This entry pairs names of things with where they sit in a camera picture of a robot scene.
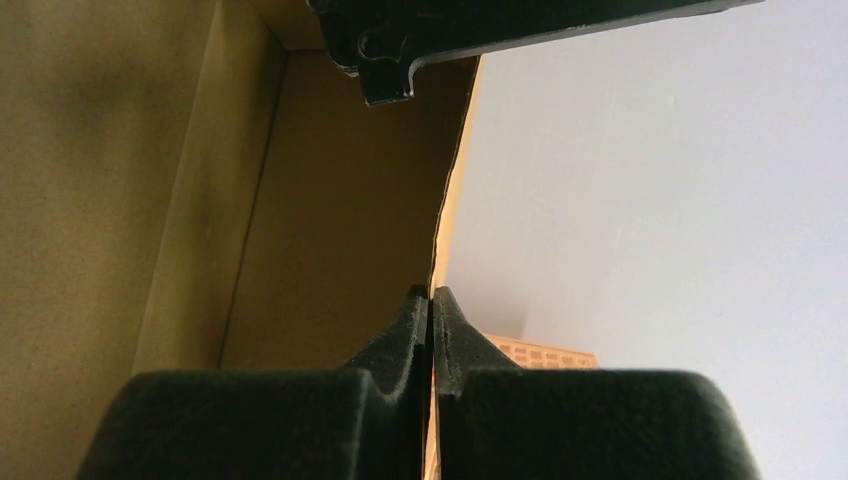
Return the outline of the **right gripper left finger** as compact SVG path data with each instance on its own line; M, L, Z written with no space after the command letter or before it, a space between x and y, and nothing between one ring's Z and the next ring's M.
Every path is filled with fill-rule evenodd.
M430 399L427 290L342 366L134 376L81 479L419 479Z

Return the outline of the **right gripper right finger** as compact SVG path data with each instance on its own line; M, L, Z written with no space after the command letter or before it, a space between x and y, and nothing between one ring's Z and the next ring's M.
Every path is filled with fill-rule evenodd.
M725 396L687 371L527 369L431 301L445 479L756 479Z

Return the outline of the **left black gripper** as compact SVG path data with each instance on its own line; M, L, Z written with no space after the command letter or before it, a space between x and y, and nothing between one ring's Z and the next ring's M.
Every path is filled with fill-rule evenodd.
M410 99L442 63L634 25L709 15L736 0L311 1L332 62L378 106Z

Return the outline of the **orange plastic file organizer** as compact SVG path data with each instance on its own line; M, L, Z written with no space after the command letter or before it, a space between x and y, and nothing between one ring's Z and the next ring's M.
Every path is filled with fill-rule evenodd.
M593 353L540 345L490 334L485 334L485 337L523 368L596 369L600 367L599 360Z

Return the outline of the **brown cardboard box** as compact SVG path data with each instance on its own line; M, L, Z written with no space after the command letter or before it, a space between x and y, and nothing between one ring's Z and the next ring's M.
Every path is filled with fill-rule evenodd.
M482 63L368 107L302 1L1 5L1 475L81 479L119 391L342 366L427 298Z

